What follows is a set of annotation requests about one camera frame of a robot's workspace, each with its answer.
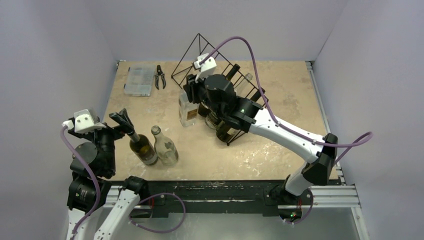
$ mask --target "bottle label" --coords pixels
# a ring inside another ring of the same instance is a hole
[[[228,135],[235,135],[237,133],[237,131],[238,131],[237,129],[230,128],[226,133]]]
[[[191,120],[191,119],[195,119],[196,116],[197,116],[197,114],[198,114],[198,109],[197,108],[194,109],[194,110],[188,111],[187,112],[187,121],[188,120]]]

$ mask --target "beige table surface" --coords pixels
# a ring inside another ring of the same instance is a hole
[[[108,114],[126,108],[137,133],[146,135],[152,144],[155,139],[150,129],[154,125],[160,126],[174,141],[179,160],[173,167],[165,167],[160,162],[145,166],[130,150],[130,138],[125,136],[115,142],[116,175],[112,180],[124,180],[131,175],[146,180],[283,180],[304,163],[290,150],[250,133],[227,146],[217,139],[215,131],[205,125],[201,116],[197,116],[195,125],[182,127],[178,118],[180,88],[171,79],[178,64],[176,61],[145,62],[162,66],[167,82],[165,89],[153,87],[150,97],[124,94],[128,68],[134,63],[120,62],[104,121],[115,126]],[[239,64],[244,74],[254,73],[250,61],[233,63]],[[325,135],[305,62],[260,61],[257,64],[261,85],[275,115],[309,132]],[[182,62],[179,69],[188,66],[189,62]],[[221,73],[226,66],[218,61],[215,73]],[[331,178],[337,178],[335,171]]]

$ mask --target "metal wire frame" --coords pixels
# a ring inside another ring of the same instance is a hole
[[[195,43],[195,41],[198,40],[198,56],[202,55],[205,51],[205,49],[210,46],[211,48],[215,48],[208,40],[206,40],[206,38],[204,38],[200,33],[196,34],[196,36],[194,37],[193,41],[191,41],[190,46],[188,46],[187,50],[184,52],[184,55],[182,55],[181,60],[179,60],[178,64],[176,65],[174,71],[171,74],[171,78],[172,80],[174,80],[174,82],[180,87],[182,87],[182,84],[184,83],[184,80],[186,79],[187,75],[190,73],[190,71],[193,69],[193,64],[190,64],[190,66],[184,68],[183,70],[180,70],[178,72],[177,69],[180,66],[181,62],[184,60],[184,58],[186,57],[187,53],[189,52],[189,50],[193,47],[193,44]],[[201,40],[204,40],[206,42],[206,45],[202,48],[202,44],[201,44]],[[213,56],[214,59],[217,59],[218,57],[222,57],[226,62],[227,62],[227,66],[225,67],[225,69],[222,71],[221,74],[224,74],[227,69],[231,66],[231,68],[233,67],[233,64],[218,50],[216,51],[216,55]],[[179,78],[179,76],[182,76],[182,73],[185,73],[185,75],[182,78]],[[233,82],[234,86],[242,79],[245,78],[245,75],[238,71],[238,73],[240,74],[240,77],[238,77],[237,79],[232,79],[231,81]],[[258,87],[256,85],[254,85],[251,81],[248,81],[249,84],[251,85],[251,90],[248,92],[248,94],[246,94],[245,98],[250,98],[249,96],[253,95],[256,93],[256,91],[258,91]],[[230,143],[234,142],[236,139],[240,138],[242,135],[244,135],[245,132],[239,130],[230,140],[228,140],[226,142],[227,146],[230,145]]]

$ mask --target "clear plastic case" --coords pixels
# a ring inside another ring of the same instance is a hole
[[[152,64],[136,63],[128,69],[123,92],[137,97],[149,97],[155,75],[155,66]]]

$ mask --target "cable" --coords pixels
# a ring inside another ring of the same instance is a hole
[[[71,240],[75,238],[77,235],[78,227],[84,222],[86,218],[88,218],[96,209],[97,206],[100,203],[100,186],[99,182],[97,181],[96,175],[94,174],[93,170],[90,168],[90,166],[87,164],[87,162],[84,160],[84,158],[74,149],[74,147],[71,145],[71,143],[67,140],[65,137],[65,131],[68,129],[68,126],[63,126],[60,131],[60,138],[62,139],[63,143],[67,146],[67,148],[72,152],[72,154],[75,155],[75,157],[79,160],[79,162],[84,166],[85,170],[87,170],[88,175],[90,176],[94,187],[95,187],[95,201],[93,207],[91,207],[90,211],[88,211],[81,219],[75,224],[75,226],[72,229],[72,236]]]
[[[175,194],[172,194],[172,193],[169,193],[169,192],[163,192],[163,193],[158,193],[158,194],[155,194],[155,195],[151,195],[151,196],[149,196],[148,198],[145,198],[144,200],[140,201],[138,204],[142,204],[142,203],[144,203],[144,202],[146,202],[146,201],[148,201],[148,200],[150,200],[150,199],[153,199],[153,198],[155,198],[155,197],[159,197],[160,195],[170,195],[170,196],[173,196],[174,198],[178,199],[178,201],[179,201],[179,202],[181,203],[181,205],[182,205],[182,218],[181,218],[181,221],[179,221],[179,223],[178,223],[175,227],[173,227],[173,228],[171,228],[171,229],[169,229],[169,230],[161,231],[161,230],[154,230],[154,229],[150,229],[150,228],[147,228],[147,227],[145,227],[145,226],[142,226],[142,225],[140,225],[140,224],[136,223],[134,220],[132,220],[130,216],[128,216],[129,221],[130,221],[130,222],[131,222],[134,226],[139,227],[139,228],[141,228],[141,229],[144,229],[144,230],[146,230],[146,231],[149,231],[149,232],[155,233],[155,234],[167,234],[167,233],[173,232],[173,231],[175,231],[177,228],[179,228],[179,227],[183,224],[184,219],[186,218],[186,206],[184,205],[183,200],[182,200],[179,196],[177,196],[177,195],[175,195]]]
[[[303,220],[306,219],[307,216],[309,216],[309,214],[312,211],[312,206],[314,205],[314,195],[312,194],[312,191],[311,191],[310,188],[308,188],[307,190],[308,190],[309,195],[310,195],[310,206],[309,206],[309,209],[307,210],[307,212],[305,213],[305,215],[302,214],[302,218],[299,219],[299,221],[294,221],[291,224],[298,224],[298,223],[302,222]]]
[[[229,38],[227,38],[227,39],[225,39],[223,42],[221,42],[217,47],[215,47],[213,50],[212,50],[212,52],[210,52],[208,55],[207,55],[207,57],[205,57],[202,61],[200,61],[199,62],[199,64],[200,65],[202,65],[206,60],[208,60],[218,49],[220,49],[223,45],[225,45],[226,43],[228,43],[229,41],[231,41],[231,40],[234,40],[234,39],[239,39],[239,40],[241,40],[241,41],[243,41],[246,45],[247,45],[247,48],[249,49],[249,52],[250,52],[250,56],[251,56],[251,59],[252,59],[252,64],[253,64],[253,69],[254,69],[254,75],[255,75],[255,77],[256,77],[256,83],[257,83],[257,88],[258,88],[258,90],[259,90],[259,92],[260,92],[260,95],[262,96],[262,99],[263,99],[263,101],[265,102],[265,105],[266,105],[266,108],[268,109],[268,112],[269,112],[269,115],[270,115],[270,117],[271,117],[271,119],[276,123],[276,124],[278,124],[281,128],[283,128],[284,130],[286,130],[286,131],[288,131],[289,133],[292,133],[292,134],[294,134],[294,135],[296,135],[296,136],[298,136],[298,137],[300,137],[300,138],[303,138],[303,139],[305,139],[305,140],[307,140],[307,141],[309,141],[309,142],[311,142],[311,143],[313,143],[313,144],[317,144],[317,145],[322,145],[322,146],[326,146],[326,147],[333,147],[333,148],[347,148],[346,150],[344,150],[343,151],[343,153],[337,158],[337,160],[336,161],[334,161],[334,165],[336,164],[336,163],[338,163],[339,161],[340,161],[340,159],[342,159],[342,157],[344,156],[344,155],[346,155],[347,153],[348,153],[348,151],[352,148],[352,147],[356,147],[356,146],[359,146],[359,145],[362,145],[362,144],[364,144],[364,143],[366,143],[366,142],[368,142],[372,137],[373,137],[373,132],[371,132],[371,131],[369,131],[369,132],[366,132],[366,133],[364,133],[363,135],[361,135],[360,137],[358,137],[355,141],[353,141],[352,143],[350,143],[350,144],[332,144],[332,143],[326,143],[326,142],[319,142],[319,141],[317,141],[316,139],[312,139],[312,138],[310,138],[310,137],[308,137],[308,136],[305,136],[305,135],[303,135],[303,134],[301,134],[301,133],[299,133],[299,132],[297,132],[297,131],[295,131],[295,130],[292,130],[292,129],[290,129],[290,128],[288,128],[287,126],[285,126],[285,125],[283,125],[283,124],[281,124],[278,120],[277,120],[277,118],[276,118],[276,116],[274,115],[274,113],[273,113],[273,111],[271,110],[271,107],[270,107],[270,104],[268,103],[268,101],[267,101],[267,97],[265,97],[265,94],[264,94],[264,91],[262,91],[262,87],[261,87],[261,83],[260,83],[260,81],[259,81],[259,76],[258,76],[258,69],[257,69],[257,67],[256,67],[256,61],[255,61],[255,56],[254,56],[254,54],[253,54],[253,51],[252,51],[252,47],[250,46],[250,44],[248,43],[248,41],[246,40],[246,39],[244,39],[243,37],[241,37],[241,36],[232,36],[232,37],[229,37]]]

